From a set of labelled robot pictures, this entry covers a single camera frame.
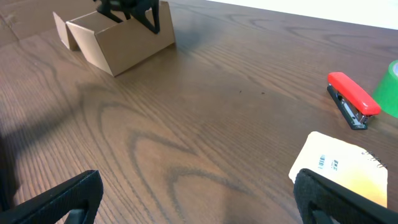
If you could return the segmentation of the red stapler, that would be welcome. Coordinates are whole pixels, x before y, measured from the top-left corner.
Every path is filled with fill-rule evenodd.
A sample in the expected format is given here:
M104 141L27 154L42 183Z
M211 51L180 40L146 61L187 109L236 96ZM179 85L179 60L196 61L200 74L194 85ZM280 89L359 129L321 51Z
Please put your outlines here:
M381 112L379 104L343 72L327 76L327 91L352 130L366 130L369 120Z

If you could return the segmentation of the green tape roll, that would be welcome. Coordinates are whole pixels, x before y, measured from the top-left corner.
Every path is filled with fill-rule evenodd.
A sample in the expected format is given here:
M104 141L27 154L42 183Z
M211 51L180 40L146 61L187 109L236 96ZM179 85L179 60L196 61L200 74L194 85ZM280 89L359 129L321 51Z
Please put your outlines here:
M373 92L374 100L383 112L397 118L397 60L391 62L377 88Z

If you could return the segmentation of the brown cardboard box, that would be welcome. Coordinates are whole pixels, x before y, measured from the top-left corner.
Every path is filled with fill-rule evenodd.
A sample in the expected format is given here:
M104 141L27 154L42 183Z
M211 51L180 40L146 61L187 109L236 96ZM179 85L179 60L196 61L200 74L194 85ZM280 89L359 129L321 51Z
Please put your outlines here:
M158 34L136 19L118 24L96 11L88 12L90 6L54 11L58 35L66 48L80 50L89 63L114 77L175 43L167 1L159 4Z

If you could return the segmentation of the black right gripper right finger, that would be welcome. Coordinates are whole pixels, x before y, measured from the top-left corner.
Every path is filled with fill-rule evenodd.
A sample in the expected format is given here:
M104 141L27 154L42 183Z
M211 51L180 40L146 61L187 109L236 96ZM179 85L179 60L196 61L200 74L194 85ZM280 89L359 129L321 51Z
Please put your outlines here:
M306 224L397 224L397 213L317 174L301 169L294 183L294 198Z

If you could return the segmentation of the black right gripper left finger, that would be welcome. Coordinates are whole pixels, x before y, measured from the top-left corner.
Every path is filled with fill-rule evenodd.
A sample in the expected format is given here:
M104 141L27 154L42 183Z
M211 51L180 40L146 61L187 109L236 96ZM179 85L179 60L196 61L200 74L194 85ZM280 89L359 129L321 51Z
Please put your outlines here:
M92 224L103 197L98 170L86 170L44 193L4 212L1 223Z

